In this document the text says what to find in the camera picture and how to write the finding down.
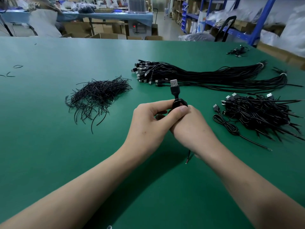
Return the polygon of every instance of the person's left hand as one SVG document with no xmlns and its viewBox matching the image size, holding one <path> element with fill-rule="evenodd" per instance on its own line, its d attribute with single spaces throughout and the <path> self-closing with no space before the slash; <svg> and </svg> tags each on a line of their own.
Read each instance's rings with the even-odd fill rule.
<svg viewBox="0 0 305 229">
<path fill-rule="evenodd" d="M 189 112 L 186 106 L 173 109 L 165 117 L 156 117 L 157 114 L 166 114 L 171 109 L 174 100 L 163 100 L 153 103 L 140 104 L 133 113 L 132 123 L 124 142 L 137 152 L 144 152 L 150 156 L 157 150 L 165 134 L 181 117 Z"/>
</svg>

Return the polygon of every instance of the hand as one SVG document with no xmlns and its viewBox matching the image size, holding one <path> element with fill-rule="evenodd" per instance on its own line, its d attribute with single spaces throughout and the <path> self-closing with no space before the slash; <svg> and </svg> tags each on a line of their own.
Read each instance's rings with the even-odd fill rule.
<svg viewBox="0 0 305 229">
<path fill-rule="evenodd" d="M 201 112 L 189 105 L 189 113 L 170 129 L 175 138 L 201 159 L 210 148 L 220 144 Z"/>
<path fill-rule="evenodd" d="M 125 141 L 125 145 L 135 148 L 150 156 L 157 150 L 165 134 L 181 117 L 189 112 L 188 107 L 180 106 L 173 109 L 160 120 L 157 114 L 166 114 L 171 109 L 174 100 L 164 100 L 154 103 L 140 104 L 133 113 L 132 123 Z"/>
</svg>

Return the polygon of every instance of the floor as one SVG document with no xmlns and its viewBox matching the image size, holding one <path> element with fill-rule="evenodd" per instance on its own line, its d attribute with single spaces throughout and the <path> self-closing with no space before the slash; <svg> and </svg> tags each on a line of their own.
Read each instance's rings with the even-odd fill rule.
<svg viewBox="0 0 305 229">
<path fill-rule="evenodd" d="M 164 12 L 159 12 L 157 16 L 156 13 L 154 13 L 153 22 L 158 24 L 159 35 L 163 36 L 164 40 L 177 41 L 179 40 L 178 36 L 184 34 L 180 29 L 180 26 L 175 21 L 173 21 L 171 18 L 168 18 L 167 16 L 164 18 Z M 29 28 L 20 25 L 14 26 L 11 23 L 6 24 L 14 36 L 34 36 L 33 31 Z M 0 36 L 9 36 L 3 25 L 0 25 Z"/>
</svg>

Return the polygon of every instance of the green table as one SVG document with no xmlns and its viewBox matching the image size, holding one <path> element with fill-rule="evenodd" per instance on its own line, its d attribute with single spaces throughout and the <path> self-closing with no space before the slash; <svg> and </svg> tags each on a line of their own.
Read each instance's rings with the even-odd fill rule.
<svg viewBox="0 0 305 229">
<path fill-rule="evenodd" d="M 172 99 L 170 89 L 139 83 L 130 70 L 138 59 L 169 62 L 192 71 L 246 66 L 268 60 L 259 79 L 288 70 L 289 83 L 305 84 L 304 72 L 251 49 L 237 58 L 226 52 L 237 43 L 2 37 L 0 48 L 0 222 L 64 185 L 113 154 L 124 142 L 133 110 L 140 104 Z M 23 65 L 14 69 L 14 65 Z M 76 125 L 65 96 L 77 83 L 132 79 L 133 90 L 109 108 L 103 123 Z M 305 88 L 274 91 L 282 99 L 305 99 Z M 283 143 L 241 133 L 273 151 L 231 135 L 212 120 L 212 106 L 230 95 L 181 87 L 180 97 L 198 108 L 220 141 L 242 161 L 305 205 L 305 143 L 283 136 Z M 304 103 L 291 109 L 305 116 Z M 303 119 L 293 119 L 304 124 Z M 85 228 L 251 228 L 218 177 L 168 133 L 161 147 L 115 191 Z"/>
</svg>

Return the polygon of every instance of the white rubber band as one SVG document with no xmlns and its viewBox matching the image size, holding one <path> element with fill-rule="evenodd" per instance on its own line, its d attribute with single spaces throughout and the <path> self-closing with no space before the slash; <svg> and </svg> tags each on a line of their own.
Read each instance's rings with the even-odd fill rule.
<svg viewBox="0 0 305 229">
<path fill-rule="evenodd" d="M 263 65 L 263 67 L 264 67 L 264 64 L 263 64 L 263 63 L 261 63 L 261 62 L 258 62 L 257 64 L 259 64 L 259 63 L 260 63 L 261 65 Z"/>
</svg>

